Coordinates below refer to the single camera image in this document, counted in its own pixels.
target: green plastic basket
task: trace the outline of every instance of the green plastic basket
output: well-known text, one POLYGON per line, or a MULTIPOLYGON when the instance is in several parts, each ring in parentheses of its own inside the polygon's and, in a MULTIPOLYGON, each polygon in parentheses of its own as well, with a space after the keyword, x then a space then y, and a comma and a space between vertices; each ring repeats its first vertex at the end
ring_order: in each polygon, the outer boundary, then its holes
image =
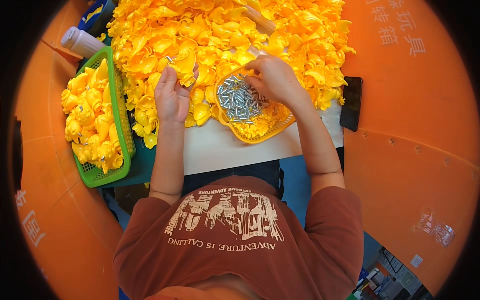
POLYGON ((123 85, 121 79, 121 72, 113 62, 112 48, 109 46, 103 47, 76 74, 84 72, 85 67, 96 69, 100 66, 103 59, 107 59, 108 65, 108 82, 110 82, 110 96, 112 99, 113 119, 117 127, 117 134, 119 136, 120 147, 123 153, 123 165, 118 169, 110 169, 106 174, 102 169, 97 168, 90 163, 81 164, 75 154, 73 157, 77 163, 78 172, 85 185, 89 188, 94 188, 99 185, 114 182, 127 176, 130 171, 130 159, 135 155, 136 149, 132 139, 132 131, 127 116, 127 109, 125 107, 125 97, 123 94, 123 85))

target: person's left hand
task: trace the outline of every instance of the person's left hand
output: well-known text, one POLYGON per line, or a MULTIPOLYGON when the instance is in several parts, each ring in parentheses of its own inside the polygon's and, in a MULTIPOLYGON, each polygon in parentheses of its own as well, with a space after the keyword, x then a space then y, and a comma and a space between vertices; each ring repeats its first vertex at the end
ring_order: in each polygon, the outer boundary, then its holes
MULTIPOLYGON (((193 68, 195 80, 198 77, 198 64, 193 68)), ((155 105, 160 123, 185 123, 190 108, 190 91, 195 84, 184 87, 177 84, 177 73, 166 66, 155 88, 155 105)))

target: basket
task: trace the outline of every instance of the basket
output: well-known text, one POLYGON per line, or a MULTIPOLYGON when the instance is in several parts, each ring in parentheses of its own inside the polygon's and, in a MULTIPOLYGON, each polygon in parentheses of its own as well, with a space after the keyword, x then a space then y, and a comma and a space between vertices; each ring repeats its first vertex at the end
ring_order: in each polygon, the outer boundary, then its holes
POLYGON ((222 85, 226 78, 230 77, 230 75, 232 75, 232 74, 238 74, 238 73, 240 73, 244 76, 247 76, 247 75, 252 76, 253 75, 253 73, 251 71, 246 70, 243 66, 240 66, 240 67, 234 69, 232 72, 226 74, 225 76, 223 76, 222 78, 220 78, 217 81, 217 83, 215 85, 214 99, 215 99, 215 103, 218 105, 218 108, 220 109, 220 114, 218 115, 218 121, 221 124, 230 127, 233 134, 239 140, 241 140, 242 142, 248 143, 248 144, 258 144, 258 143, 261 143, 265 140, 268 140, 272 136, 275 136, 275 135, 279 134, 285 128, 287 128, 288 126, 293 124, 293 122, 295 122, 295 117, 293 117, 293 114, 290 112, 290 114, 288 116, 286 116, 284 120, 278 121, 263 136, 257 135, 253 138, 248 138, 248 137, 244 136, 242 133, 240 133, 238 131, 238 129, 235 126, 233 126, 232 123, 230 122, 230 120, 228 119, 227 114, 226 114, 226 110, 223 107, 220 106, 220 100, 218 99, 218 95, 216 94, 217 87, 219 85, 222 85))
POLYGON ((117 127, 117 135, 119 137, 121 151, 123 153, 123 165, 118 169, 110 169, 106 174, 102 169, 97 168, 90 163, 81 164, 75 154, 75 162, 77 163, 78 172, 85 185, 89 188, 97 187, 107 183, 114 182, 127 176, 130 171, 130 159, 135 155, 136 149, 132 139, 132 131, 125 107, 125 97, 123 95, 123 85, 121 73, 113 62, 112 48, 109 46, 101 48, 76 74, 79 75, 89 67, 96 69, 100 66, 103 59, 107 59, 108 65, 108 82, 110 83, 110 96, 112 99, 112 112, 115 126, 117 127))

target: white bottle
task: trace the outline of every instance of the white bottle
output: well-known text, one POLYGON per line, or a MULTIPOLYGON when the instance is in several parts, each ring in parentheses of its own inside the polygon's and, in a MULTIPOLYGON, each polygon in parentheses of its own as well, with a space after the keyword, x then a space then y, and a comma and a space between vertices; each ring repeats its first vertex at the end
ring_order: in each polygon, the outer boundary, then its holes
POLYGON ((73 53, 91 58, 105 44, 77 27, 70 27, 61 38, 61 45, 73 53))

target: white table surface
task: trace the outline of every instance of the white table surface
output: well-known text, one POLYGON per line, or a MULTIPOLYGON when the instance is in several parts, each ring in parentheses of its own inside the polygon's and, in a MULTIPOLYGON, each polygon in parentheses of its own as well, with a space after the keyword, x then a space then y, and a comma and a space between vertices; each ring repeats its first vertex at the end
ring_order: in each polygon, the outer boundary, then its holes
MULTIPOLYGON (((337 100, 326 111, 318 111, 335 148, 343 146, 340 112, 337 100)), ((247 144, 237 139, 229 127, 210 119, 201 127, 185 130, 183 154, 184 172, 190 175, 297 156, 302 151, 296 122, 264 142, 247 144)))

